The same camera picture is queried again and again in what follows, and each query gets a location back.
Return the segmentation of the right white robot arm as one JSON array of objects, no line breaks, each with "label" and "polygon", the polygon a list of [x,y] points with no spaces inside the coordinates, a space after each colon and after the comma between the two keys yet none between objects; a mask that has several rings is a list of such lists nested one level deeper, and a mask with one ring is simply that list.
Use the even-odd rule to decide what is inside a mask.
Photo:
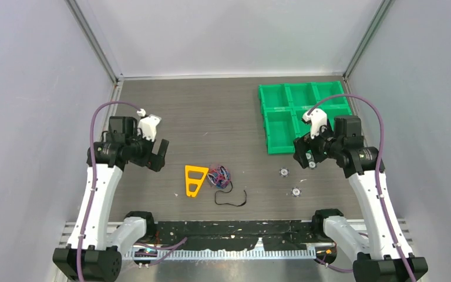
[{"label": "right white robot arm", "polygon": [[324,160],[335,160],[358,198],[366,226],[363,236],[338,209],[321,209],[312,217],[312,235],[336,243],[351,259],[356,281],[418,281],[428,272],[428,264],[414,255],[400,229],[380,151],[364,145],[360,118],[340,115],[330,123],[326,114],[312,112],[302,121],[311,128],[294,139],[294,159],[302,168],[312,169]]}]

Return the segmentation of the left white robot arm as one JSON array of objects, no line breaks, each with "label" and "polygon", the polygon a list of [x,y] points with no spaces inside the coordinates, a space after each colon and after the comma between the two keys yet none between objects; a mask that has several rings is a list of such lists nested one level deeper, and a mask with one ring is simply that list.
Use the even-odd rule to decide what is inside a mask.
[{"label": "left white robot arm", "polygon": [[161,118],[112,116],[102,138],[87,150],[87,182],[79,215],[65,247],[53,252],[56,267],[71,281],[116,281],[122,257],[140,240],[156,238],[154,217],[130,211],[113,233],[108,221],[116,188],[128,163],[159,172],[169,141],[153,153]]}]

